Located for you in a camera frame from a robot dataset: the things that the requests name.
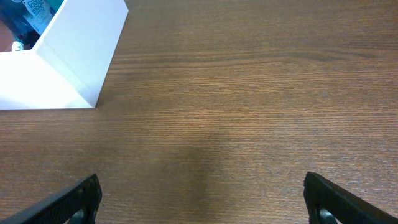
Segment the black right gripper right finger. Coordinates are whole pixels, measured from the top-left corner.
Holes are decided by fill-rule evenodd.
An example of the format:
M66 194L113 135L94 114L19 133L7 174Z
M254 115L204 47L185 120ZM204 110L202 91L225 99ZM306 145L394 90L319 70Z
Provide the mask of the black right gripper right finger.
M397 224L397 218L367 203L320 174L307 172L303 196L310 224Z

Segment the blue mouthwash bottle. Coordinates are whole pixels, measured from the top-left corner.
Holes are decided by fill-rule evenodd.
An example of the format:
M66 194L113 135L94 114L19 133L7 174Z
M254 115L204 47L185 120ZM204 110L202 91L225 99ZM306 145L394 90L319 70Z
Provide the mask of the blue mouthwash bottle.
M1 0L1 22L25 49L31 49L62 3L63 0Z

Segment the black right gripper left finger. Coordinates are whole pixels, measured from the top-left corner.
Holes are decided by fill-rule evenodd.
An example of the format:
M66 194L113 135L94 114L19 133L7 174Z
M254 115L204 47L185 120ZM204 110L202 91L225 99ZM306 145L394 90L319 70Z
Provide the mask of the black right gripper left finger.
M92 174L1 221L1 224L95 224L102 190Z

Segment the teal white toothpaste tube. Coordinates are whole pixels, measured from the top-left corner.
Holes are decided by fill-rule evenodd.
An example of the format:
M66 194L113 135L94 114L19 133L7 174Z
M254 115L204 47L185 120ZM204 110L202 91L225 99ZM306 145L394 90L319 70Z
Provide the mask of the teal white toothpaste tube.
M22 42L14 41L11 45L12 52L18 52L24 50L24 44Z

